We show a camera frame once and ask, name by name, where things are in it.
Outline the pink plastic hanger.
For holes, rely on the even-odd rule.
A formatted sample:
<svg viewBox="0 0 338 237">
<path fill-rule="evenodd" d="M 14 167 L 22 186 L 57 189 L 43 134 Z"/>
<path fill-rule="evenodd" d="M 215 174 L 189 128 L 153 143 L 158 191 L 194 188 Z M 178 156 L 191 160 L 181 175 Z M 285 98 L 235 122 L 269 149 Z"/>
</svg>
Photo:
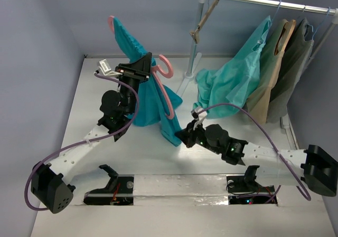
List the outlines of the pink plastic hanger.
<svg viewBox="0 0 338 237">
<path fill-rule="evenodd" d="M 142 51 L 145 51 L 145 48 L 139 43 L 139 41 L 133 37 L 123 26 L 123 24 L 120 22 L 119 19 L 117 19 L 114 16 L 109 16 L 107 19 L 108 26 L 110 30 L 115 34 L 115 29 L 118 29 L 120 31 L 120 39 L 122 39 L 122 44 L 118 43 L 120 49 L 123 51 L 124 54 L 127 54 L 128 51 L 135 51 L 138 52 L 138 54 L 141 54 Z M 153 78 L 155 79 L 158 87 L 161 90 L 161 95 L 164 97 L 166 105 L 168 107 L 169 113 L 165 113 L 167 119 L 171 120 L 174 118 L 174 108 L 172 106 L 171 100 L 166 92 L 166 89 L 164 85 L 162 84 L 160 78 L 157 75 L 157 72 L 159 72 L 162 76 L 165 78 L 171 78 L 174 75 L 173 67 L 170 63 L 170 61 L 162 54 L 159 55 L 159 59 L 166 65 L 167 67 L 167 72 L 165 72 L 162 67 L 159 64 L 152 65 L 151 61 L 151 74 Z"/>
</svg>

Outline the teal blue t-shirt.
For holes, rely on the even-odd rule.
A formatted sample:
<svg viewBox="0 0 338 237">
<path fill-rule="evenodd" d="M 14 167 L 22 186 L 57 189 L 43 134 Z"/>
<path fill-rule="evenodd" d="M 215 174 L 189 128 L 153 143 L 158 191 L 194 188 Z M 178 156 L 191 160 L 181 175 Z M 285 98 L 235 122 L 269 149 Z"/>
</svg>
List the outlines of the teal blue t-shirt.
<svg viewBox="0 0 338 237">
<path fill-rule="evenodd" d="M 119 44 L 122 44 L 122 39 L 120 39 L 119 35 L 120 31 L 115 29 L 115 40 L 117 40 Z M 129 58 L 130 62 L 134 62 L 146 53 L 146 50 L 142 51 L 141 54 L 138 54 L 138 52 L 133 50 L 127 50 L 127 54 L 125 55 Z M 156 64 L 155 59 L 152 59 L 152 65 Z M 165 113 L 169 113 L 168 107 L 164 97 L 161 95 L 160 88 L 151 74 L 148 81 L 141 83 L 139 86 L 138 96 L 140 99 L 140 108 L 133 124 L 135 126 L 145 127 L 159 122 L 161 124 L 162 136 L 172 145 L 177 147 L 181 144 L 181 141 L 175 136 L 175 133 L 181 130 L 181 126 L 176 116 L 175 109 L 182 104 L 183 100 L 169 87 L 165 85 L 164 87 L 174 108 L 174 118 L 171 120 L 167 119 Z"/>
</svg>

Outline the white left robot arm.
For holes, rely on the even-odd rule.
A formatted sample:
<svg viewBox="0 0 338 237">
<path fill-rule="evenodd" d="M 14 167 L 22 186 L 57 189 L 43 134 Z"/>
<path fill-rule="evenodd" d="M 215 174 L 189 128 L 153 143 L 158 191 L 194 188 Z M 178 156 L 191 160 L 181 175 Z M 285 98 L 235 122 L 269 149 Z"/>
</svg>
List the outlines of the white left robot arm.
<svg viewBox="0 0 338 237">
<path fill-rule="evenodd" d="M 107 60 L 98 62 L 94 75 L 119 84 L 118 90 L 103 94 L 99 108 L 103 116 L 82 141 L 61 149 L 57 157 L 37 163 L 32 171 L 31 192 L 51 213 L 57 214 L 70 204 L 76 189 L 71 180 L 84 172 L 90 152 L 105 138 L 118 140 L 126 133 L 138 114 L 139 85 L 149 79 L 151 68 L 150 52 L 114 69 Z"/>
</svg>

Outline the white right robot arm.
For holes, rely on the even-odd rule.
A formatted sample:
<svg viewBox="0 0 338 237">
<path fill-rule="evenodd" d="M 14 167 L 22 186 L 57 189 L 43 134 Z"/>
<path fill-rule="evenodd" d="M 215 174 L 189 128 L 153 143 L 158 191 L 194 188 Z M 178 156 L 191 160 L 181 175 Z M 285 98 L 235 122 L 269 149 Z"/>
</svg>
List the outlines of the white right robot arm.
<svg viewBox="0 0 338 237">
<path fill-rule="evenodd" d="M 337 161 L 320 146 L 275 151 L 232 138 L 218 124 L 204 128 L 195 121 L 175 136 L 188 148 L 199 145 L 230 165 L 246 166 L 248 174 L 243 177 L 243 184 L 250 191 L 260 186 L 305 184 L 318 195 L 337 195 Z"/>
</svg>

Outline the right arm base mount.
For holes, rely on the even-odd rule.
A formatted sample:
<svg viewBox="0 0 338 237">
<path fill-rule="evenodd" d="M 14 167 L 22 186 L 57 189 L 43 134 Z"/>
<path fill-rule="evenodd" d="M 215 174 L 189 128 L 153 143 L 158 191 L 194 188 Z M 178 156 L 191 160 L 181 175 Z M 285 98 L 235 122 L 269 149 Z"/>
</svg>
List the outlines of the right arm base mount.
<svg viewBox="0 0 338 237">
<path fill-rule="evenodd" d="M 229 205 L 278 204 L 275 187 L 262 186 L 256 181 L 258 169 L 259 166 L 253 165 L 243 175 L 227 176 Z"/>
</svg>

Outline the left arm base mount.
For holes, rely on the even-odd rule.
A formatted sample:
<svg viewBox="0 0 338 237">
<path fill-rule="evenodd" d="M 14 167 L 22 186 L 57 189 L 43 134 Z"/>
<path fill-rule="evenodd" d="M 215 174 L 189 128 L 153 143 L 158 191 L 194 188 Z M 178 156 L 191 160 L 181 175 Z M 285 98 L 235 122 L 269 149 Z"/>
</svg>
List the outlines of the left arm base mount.
<svg viewBox="0 0 338 237">
<path fill-rule="evenodd" d="M 134 175 L 119 175 L 110 166 L 99 166 L 108 176 L 109 181 L 103 188 L 93 189 L 85 193 L 85 205 L 114 205 L 125 206 L 134 204 Z"/>
</svg>

